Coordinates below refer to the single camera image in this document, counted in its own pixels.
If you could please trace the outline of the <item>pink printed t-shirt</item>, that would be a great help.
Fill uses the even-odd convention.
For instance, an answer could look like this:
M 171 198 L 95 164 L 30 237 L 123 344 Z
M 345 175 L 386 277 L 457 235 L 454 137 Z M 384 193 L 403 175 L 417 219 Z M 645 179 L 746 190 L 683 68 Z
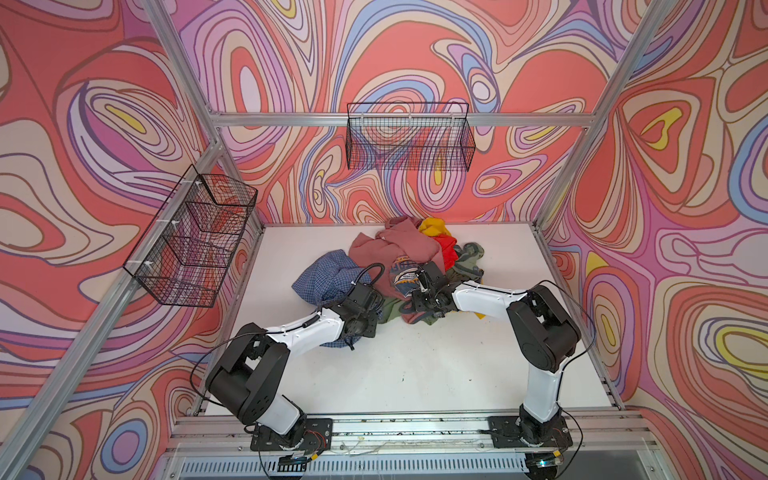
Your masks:
M 373 237 L 360 233 L 353 240 L 349 257 L 360 267 L 374 263 L 384 266 L 384 273 L 374 282 L 385 297 L 404 300 L 411 286 L 399 284 L 400 278 L 414 273 L 420 265 L 433 262 L 444 273 L 442 247 L 418 230 L 415 219 L 401 217 L 390 220 Z

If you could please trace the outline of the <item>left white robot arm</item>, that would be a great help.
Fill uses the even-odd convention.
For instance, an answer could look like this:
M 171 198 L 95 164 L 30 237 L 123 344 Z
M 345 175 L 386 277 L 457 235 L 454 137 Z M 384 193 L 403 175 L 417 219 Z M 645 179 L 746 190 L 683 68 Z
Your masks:
M 383 303 L 372 286 L 356 283 L 341 300 L 294 322 L 269 329 L 249 323 L 209 369 L 205 391 L 243 426 L 265 427 L 296 443 L 306 414 L 278 394 L 289 361 L 328 343 L 352 347 L 355 338 L 373 338 Z

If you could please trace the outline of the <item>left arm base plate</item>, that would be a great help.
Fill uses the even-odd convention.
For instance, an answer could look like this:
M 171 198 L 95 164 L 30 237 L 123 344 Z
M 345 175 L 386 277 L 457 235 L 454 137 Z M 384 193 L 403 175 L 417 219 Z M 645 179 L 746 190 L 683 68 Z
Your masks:
M 332 445 L 334 422 L 330 417 L 299 420 L 286 434 L 259 425 L 251 438 L 253 452 L 323 452 Z

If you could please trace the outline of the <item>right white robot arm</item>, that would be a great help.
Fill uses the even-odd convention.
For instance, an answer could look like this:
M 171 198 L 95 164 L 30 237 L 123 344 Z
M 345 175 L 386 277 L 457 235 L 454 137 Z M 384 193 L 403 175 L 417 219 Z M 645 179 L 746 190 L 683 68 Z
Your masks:
M 410 298 L 418 312 L 435 316 L 471 312 L 508 319 L 529 364 L 520 425 L 539 434 L 562 418 L 559 393 L 564 363 L 575 354 L 581 332 L 548 288 L 535 285 L 513 291 L 474 281 L 451 282 L 432 262 L 417 270 L 416 283 Z

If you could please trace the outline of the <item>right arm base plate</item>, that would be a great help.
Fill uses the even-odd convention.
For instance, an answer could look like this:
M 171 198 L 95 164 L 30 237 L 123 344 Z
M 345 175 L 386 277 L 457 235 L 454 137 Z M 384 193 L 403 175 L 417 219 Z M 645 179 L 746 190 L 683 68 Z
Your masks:
M 527 415 L 490 416 L 487 433 L 495 448 L 568 449 L 573 445 L 570 430 L 560 414 L 546 422 Z

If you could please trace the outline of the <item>blue plaid shirt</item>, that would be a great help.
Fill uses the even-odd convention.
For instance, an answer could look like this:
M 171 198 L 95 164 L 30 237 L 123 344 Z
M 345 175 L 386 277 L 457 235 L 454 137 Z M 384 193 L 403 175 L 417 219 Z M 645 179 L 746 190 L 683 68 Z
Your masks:
M 353 348 L 365 337 L 341 338 L 343 322 L 335 312 L 335 306 L 355 284 L 375 288 L 374 282 L 383 273 L 381 263 L 360 267 L 342 250 L 331 251 L 317 259 L 292 285 L 295 293 L 313 305 L 315 311 L 302 321 L 299 330 L 292 333 L 291 348 L 298 353 L 316 347 Z

